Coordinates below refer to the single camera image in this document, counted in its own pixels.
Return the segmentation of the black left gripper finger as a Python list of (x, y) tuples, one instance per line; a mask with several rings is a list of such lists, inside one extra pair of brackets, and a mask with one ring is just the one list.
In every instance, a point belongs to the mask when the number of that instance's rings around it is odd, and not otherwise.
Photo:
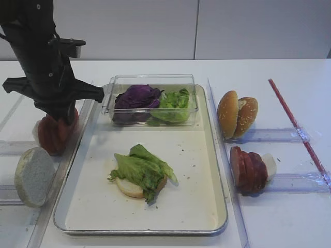
[(50, 125), (57, 125), (59, 120), (61, 119), (61, 116), (59, 113), (54, 111), (46, 111), (46, 123)]

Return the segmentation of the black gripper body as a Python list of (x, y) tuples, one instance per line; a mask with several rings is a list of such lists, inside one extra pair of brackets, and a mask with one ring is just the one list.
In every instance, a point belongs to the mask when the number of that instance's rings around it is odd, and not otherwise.
[(44, 112), (54, 111), (63, 116), (63, 107), (70, 101), (103, 101), (103, 88), (76, 79), (69, 61), (21, 61), (20, 64), (25, 77), (9, 77), (3, 88), (7, 93), (15, 91), (33, 99), (34, 106)]

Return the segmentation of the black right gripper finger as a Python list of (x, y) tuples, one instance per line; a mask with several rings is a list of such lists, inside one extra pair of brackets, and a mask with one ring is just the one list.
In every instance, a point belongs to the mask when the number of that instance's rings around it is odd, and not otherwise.
[(63, 107), (63, 119), (68, 126), (75, 120), (75, 104), (75, 101), (70, 101)]

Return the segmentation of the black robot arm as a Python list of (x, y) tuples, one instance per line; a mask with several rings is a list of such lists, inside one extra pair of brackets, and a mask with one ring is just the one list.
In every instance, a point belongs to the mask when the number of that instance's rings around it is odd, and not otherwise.
[(25, 73), (7, 78), (3, 88), (33, 99), (36, 108), (70, 125), (76, 101), (101, 103), (104, 91), (75, 78), (69, 49), (85, 42), (61, 39), (53, 13), (53, 1), (1, 1), (1, 38), (9, 42)]

